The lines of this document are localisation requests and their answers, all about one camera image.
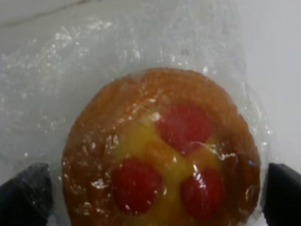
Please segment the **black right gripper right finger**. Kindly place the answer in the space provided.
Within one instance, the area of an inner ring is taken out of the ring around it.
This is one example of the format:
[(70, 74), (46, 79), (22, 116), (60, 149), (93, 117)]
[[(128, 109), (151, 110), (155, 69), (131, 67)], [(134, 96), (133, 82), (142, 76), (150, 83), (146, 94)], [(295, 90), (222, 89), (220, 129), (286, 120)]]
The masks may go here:
[(285, 164), (269, 164), (263, 213), (269, 226), (301, 225), (300, 173)]

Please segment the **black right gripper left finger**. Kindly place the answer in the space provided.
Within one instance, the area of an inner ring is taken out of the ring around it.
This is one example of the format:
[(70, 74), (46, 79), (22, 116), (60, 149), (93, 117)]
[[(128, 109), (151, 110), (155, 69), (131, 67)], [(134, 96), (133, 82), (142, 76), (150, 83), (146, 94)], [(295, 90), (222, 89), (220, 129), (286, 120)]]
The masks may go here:
[(52, 214), (49, 166), (35, 163), (0, 186), (2, 226), (45, 226)]

